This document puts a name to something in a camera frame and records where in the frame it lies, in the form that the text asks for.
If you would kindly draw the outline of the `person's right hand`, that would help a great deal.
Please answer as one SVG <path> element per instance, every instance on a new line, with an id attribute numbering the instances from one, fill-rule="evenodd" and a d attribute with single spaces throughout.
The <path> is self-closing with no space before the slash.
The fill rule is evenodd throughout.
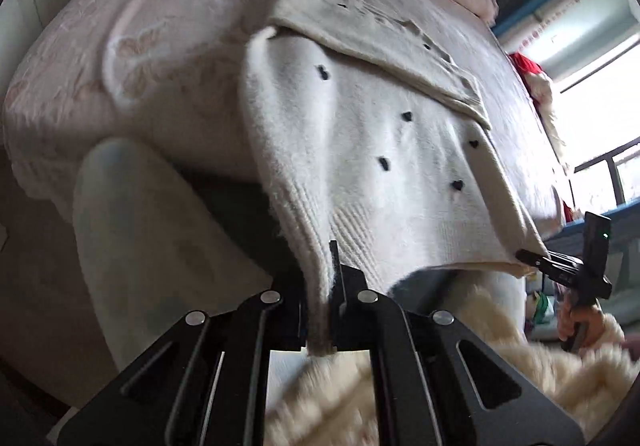
<path id="1" fill-rule="evenodd" d="M 562 350 L 566 352 L 597 348 L 605 333 L 602 310 L 597 305 L 574 306 L 569 295 L 564 297 L 556 320 Z"/>

